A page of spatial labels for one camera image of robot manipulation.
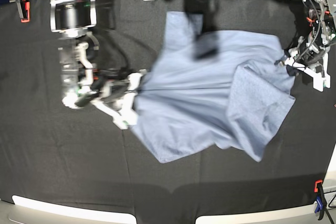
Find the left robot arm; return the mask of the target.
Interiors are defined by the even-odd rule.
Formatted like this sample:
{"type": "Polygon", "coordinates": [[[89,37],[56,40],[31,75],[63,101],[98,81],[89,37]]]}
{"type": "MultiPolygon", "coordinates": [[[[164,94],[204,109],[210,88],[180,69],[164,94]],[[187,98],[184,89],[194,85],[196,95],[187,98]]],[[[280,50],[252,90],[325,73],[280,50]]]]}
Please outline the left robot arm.
{"type": "Polygon", "coordinates": [[[276,65],[288,65],[302,72],[311,70],[325,78],[328,61],[324,59],[335,44],[335,0],[302,0],[311,31],[298,37],[295,47],[285,51],[276,65]]]}

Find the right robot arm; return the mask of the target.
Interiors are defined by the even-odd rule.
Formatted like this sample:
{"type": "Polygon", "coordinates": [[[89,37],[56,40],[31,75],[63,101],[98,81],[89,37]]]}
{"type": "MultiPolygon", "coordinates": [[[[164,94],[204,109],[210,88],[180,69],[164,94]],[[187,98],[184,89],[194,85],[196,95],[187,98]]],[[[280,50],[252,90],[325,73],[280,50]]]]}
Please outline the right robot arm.
{"type": "Polygon", "coordinates": [[[92,28],[97,24],[96,0],[50,0],[50,27],[70,44],[59,48],[62,102],[71,109],[88,104],[107,114],[133,108],[136,79],[142,73],[124,66],[104,67],[98,62],[100,44],[92,28]]]}

